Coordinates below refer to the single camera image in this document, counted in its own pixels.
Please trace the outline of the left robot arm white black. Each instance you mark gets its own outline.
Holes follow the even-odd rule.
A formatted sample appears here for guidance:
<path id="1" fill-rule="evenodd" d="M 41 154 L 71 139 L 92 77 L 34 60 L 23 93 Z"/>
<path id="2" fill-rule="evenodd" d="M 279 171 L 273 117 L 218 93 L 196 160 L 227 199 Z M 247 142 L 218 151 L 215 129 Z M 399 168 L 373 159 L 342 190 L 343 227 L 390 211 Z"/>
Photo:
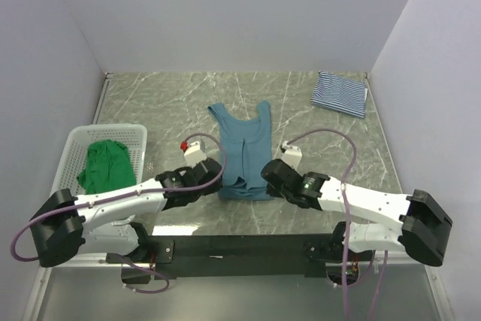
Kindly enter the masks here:
<path id="1" fill-rule="evenodd" d="M 29 222 L 43 268 L 52 268 L 79 253 L 117 253 L 133 262 L 150 253 L 150 237 L 128 218 L 186 206 L 218 192 L 223 169 L 208 158 L 195 167 L 166 171 L 134 186 L 91 195 L 54 192 Z"/>

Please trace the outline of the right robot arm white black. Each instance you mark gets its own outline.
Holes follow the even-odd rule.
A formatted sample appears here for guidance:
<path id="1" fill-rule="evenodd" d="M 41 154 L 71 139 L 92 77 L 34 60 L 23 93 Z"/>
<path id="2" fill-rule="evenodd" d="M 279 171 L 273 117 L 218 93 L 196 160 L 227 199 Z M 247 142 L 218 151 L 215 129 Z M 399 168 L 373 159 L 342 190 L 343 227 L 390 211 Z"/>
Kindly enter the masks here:
<path id="1" fill-rule="evenodd" d="M 388 250 L 404 252 L 423 265 L 443 264 L 452 219 L 426 191 L 406 195 L 342 184 L 326 174 L 299 174 L 280 159 L 269 162 L 261 176 L 274 194 L 291 204 L 346 214 L 344 233 L 330 241 L 336 259 Z"/>

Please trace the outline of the teal blue tank top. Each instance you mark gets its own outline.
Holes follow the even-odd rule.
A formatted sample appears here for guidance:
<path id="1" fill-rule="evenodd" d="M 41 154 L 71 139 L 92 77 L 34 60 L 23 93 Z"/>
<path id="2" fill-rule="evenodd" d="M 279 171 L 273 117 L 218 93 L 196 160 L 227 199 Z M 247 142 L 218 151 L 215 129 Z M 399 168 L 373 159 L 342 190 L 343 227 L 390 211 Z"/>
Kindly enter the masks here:
<path id="1" fill-rule="evenodd" d="M 238 120 L 223 103 L 208 107 L 219 125 L 220 143 L 226 159 L 219 197 L 226 200 L 268 201 L 268 183 L 261 176 L 262 169 L 272 160 L 271 108 L 267 101 L 257 104 L 258 116 Z"/>

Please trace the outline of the white plastic laundry basket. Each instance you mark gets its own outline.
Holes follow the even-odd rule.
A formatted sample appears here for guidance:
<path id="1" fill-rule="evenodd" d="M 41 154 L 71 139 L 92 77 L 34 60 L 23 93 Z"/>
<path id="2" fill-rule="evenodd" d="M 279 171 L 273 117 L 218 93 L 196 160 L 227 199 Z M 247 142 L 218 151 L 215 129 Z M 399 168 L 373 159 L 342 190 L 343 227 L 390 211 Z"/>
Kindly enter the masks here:
<path id="1" fill-rule="evenodd" d="M 72 195 L 84 194 L 77 176 L 85 168 L 89 145 L 103 140 L 119 141 L 127 146 L 136 182 L 140 183 L 147 148 L 147 128 L 131 123 L 95 124 L 79 126 L 69 133 L 50 193 L 69 189 Z"/>

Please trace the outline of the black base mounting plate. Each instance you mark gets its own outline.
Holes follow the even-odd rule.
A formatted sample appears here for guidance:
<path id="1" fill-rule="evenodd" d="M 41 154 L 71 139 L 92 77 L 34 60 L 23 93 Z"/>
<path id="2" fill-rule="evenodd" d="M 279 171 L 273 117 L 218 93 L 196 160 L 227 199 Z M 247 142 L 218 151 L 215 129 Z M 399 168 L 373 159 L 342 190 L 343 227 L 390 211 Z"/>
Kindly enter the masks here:
<path id="1" fill-rule="evenodd" d="M 171 278 L 296 275 L 325 277 L 341 265 L 343 244 L 332 234 L 151 236 L 150 248 L 132 255 Z"/>

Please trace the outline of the blue white striped tank top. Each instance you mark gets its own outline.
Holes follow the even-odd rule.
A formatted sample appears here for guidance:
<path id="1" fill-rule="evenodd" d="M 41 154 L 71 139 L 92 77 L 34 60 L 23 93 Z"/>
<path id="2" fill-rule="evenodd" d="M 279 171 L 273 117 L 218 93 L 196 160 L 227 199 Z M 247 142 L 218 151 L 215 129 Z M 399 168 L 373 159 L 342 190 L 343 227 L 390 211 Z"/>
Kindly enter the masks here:
<path id="1" fill-rule="evenodd" d="M 319 108 L 364 119 L 367 96 L 364 83 L 320 71 L 310 100 Z"/>

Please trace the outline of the green tank top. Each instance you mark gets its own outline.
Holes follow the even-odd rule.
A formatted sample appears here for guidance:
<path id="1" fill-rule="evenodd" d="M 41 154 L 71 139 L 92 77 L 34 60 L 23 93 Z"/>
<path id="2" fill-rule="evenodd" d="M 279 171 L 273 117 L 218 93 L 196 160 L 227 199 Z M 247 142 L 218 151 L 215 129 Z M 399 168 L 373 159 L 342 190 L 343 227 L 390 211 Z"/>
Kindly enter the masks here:
<path id="1" fill-rule="evenodd" d="M 87 195 L 110 192 L 136 184 L 128 147 L 112 140 L 89 145 L 86 165 L 77 176 Z"/>

